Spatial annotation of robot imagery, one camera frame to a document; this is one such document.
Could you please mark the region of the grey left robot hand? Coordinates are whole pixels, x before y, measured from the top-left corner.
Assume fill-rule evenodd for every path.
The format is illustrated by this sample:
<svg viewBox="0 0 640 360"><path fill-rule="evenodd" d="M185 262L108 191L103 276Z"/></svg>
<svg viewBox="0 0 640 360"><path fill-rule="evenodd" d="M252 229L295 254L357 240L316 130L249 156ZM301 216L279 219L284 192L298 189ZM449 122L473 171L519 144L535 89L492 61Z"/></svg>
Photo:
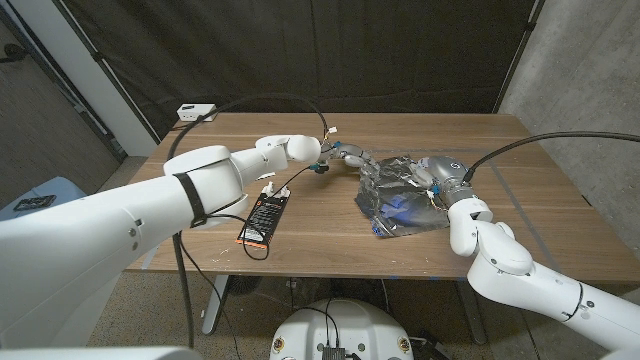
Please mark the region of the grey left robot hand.
<svg viewBox="0 0 640 360"><path fill-rule="evenodd" d="M361 168L365 165L373 165L375 163L374 158L361 147L353 144L335 142L321 146L321 153L315 172L323 174L328 171L328 161L330 159L341 159L348 166L355 168Z"/></svg>

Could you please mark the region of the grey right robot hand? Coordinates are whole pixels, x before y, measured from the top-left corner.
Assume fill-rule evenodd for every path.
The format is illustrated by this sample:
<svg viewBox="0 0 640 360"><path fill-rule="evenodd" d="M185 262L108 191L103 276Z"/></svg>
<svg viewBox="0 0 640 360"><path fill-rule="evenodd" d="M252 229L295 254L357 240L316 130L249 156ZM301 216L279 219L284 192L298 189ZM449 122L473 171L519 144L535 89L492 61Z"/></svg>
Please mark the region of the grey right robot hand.
<svg viewBox="0 0 640 360"><path fill-rule="evenodd" d="M439 197L446 207L475 196L473 188L463 181L467 167L453 157L424 157L417 161L417 168L438 186Z"/></svg>

